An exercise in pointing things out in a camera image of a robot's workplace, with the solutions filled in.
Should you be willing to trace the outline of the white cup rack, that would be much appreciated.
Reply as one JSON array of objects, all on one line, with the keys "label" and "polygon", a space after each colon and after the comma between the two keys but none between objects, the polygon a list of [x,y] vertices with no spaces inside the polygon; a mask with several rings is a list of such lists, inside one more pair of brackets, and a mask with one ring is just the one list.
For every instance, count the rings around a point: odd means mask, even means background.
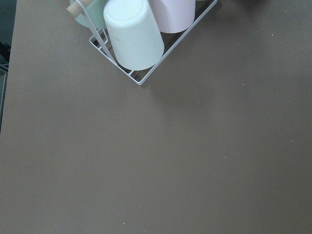
[{"label": "white cup rack", "polygon": [[107,29],[96,29],[91,21],[86,10],[83,11],[85,21],[89,25],[89,29],[92,32],[92,37],[89,42],[95,47],[95,49],[103,55],[111,64],[113,64],[118,70],[120,70],[125,76],[131,79],[137,85],[142,85],[147,78],[156,70],[156,68],[167,58],[167,56],[177,47],[177,45],[187,36],[187,34],[202,20],[204,16],[217,4],[216,0],[197,0],[195,5],[195,20],[194,22],[183,32],[175,34],[162,33],[162,39],[164,40],[164,55],[161,59],[152,67],[143,71],[129,70],[122,67],[116,60],[114,50],[111,46],[111,40]]}]

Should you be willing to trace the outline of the pink cup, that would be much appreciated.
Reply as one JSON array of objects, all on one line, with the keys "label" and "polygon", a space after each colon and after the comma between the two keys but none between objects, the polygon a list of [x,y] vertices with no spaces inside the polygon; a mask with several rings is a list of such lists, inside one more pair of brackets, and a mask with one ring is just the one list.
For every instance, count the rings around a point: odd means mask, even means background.
[{"label": "pink cup", "polygon": [[195,20],[196,0],[149,0],[160,32],[186,30]]}]

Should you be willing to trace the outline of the mint green cup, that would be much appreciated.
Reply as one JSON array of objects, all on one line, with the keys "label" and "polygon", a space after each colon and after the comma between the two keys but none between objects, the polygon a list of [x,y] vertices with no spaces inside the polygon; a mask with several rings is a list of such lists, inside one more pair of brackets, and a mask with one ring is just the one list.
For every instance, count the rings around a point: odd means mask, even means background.
[{"label": "mint green cup", "polygon": [[[103,10],[107,0],[93,0],[86,7],[86,11],[93,22],[96,29],[106,28],[105,20],[103,17]],[[88,23],[85,21],[83,14],[80,14],[75,18],[75,20],[84,27],[89,27]]]}]

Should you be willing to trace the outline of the white cup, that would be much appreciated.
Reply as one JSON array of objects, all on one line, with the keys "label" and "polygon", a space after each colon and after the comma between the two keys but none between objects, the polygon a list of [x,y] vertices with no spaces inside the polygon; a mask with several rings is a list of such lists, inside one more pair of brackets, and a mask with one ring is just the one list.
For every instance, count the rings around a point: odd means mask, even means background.
[{"label": "white cup", "polygon": [[140,71],[160,60],[164,42],[147,0],[109,0],[103,16],[122,67]]}]

